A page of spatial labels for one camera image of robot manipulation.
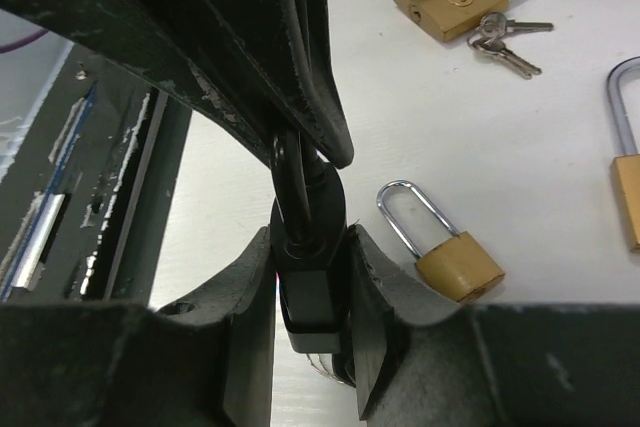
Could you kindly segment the black padlock key bunch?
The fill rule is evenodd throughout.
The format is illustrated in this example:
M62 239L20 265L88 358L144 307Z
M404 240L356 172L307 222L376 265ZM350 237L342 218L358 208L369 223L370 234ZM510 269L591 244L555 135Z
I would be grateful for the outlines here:
M306 354L311 368L324 378L351 388L356 387L353 358L346 354Z

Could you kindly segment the black padlock with keys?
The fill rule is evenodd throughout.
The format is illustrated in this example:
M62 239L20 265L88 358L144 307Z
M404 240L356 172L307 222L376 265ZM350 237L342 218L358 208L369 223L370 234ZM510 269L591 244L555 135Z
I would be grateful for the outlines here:
M291 346L338 354L346 344L351 284L342 181L294 131L274 136L270 169L271 248Z

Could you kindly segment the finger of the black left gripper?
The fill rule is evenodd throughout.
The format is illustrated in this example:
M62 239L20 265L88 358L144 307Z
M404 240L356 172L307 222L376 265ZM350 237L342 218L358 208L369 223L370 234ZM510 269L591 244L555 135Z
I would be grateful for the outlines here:
M327 0L180 0L181 49L218 122L262 162L292 130L335 167L354 147L334 81Z
M295 0L1 0L223 127L258 160L300 126Z

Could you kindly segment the small brass padlock long shackle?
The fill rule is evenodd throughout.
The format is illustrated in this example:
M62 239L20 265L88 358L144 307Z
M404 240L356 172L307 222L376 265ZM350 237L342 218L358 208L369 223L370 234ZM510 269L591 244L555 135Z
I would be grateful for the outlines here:
M447 231L449 238L423 253L410 238L387 205L386 198L395 189L410 191ZM382 186L376 204L392 230L415 257L415 267L426 284L444 297L457 302L472 302L505 278L505 271L467 231L459 230L432 202L426 193L408 180L394 180Z

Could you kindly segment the medium brass padlock long shackle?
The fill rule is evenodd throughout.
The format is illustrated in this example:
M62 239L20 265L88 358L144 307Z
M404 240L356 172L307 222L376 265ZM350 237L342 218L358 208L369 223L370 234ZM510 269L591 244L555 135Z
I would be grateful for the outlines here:
M621 90L625 74L639 69L639 57L615 66L606 79L606 94L621 155L611 163L613 190L624 228L628 250L639 252L639 148Z

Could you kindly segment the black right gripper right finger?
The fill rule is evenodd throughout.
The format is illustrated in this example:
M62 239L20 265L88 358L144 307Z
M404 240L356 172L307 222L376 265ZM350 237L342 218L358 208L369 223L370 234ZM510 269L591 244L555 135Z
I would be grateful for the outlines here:
M635 426L639 309L458 304L349 231L359 417L370 426Z

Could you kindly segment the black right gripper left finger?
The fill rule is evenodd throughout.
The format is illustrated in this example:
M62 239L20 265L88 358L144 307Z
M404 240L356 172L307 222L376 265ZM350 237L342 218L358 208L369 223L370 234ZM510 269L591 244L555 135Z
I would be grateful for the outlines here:
M275 271L261 228L228 267L152 311L131 302L1 308L5 426L266 426Z

